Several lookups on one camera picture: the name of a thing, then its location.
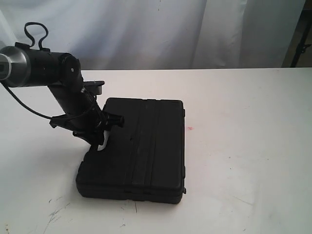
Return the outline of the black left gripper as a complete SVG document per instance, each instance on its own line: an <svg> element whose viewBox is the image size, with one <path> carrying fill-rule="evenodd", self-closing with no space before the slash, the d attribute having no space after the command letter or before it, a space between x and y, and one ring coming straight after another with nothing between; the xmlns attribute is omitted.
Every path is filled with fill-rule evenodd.
<svg viewBox="0 0 312 234"><path fill-rule="evenodd" d="M123 127L124 117L101 110L96 97L58 97L64 114L52 117L50 125L61 127L76 134L83 134L90 150L104 149L113 126Z"/></svg>

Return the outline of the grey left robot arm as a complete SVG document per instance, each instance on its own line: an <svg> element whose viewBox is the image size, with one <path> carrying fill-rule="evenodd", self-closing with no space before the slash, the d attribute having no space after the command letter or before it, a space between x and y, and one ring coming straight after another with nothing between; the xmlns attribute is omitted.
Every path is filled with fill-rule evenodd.
<svg viewBox="0 0 312 234"><path fill-rule="evenodd" d="M69 53L50 52L48 48L31 49L16 43L0 50L0 82L8 93L31 113L48 119L52 128L72 131L73 136L89 143L97 151L107 144L113 126L122 127L124 118L102 110L97 96L104 81L84 81L80 62ZM64 111L49 117L24 104L12 88L46 86Z"/></svg>

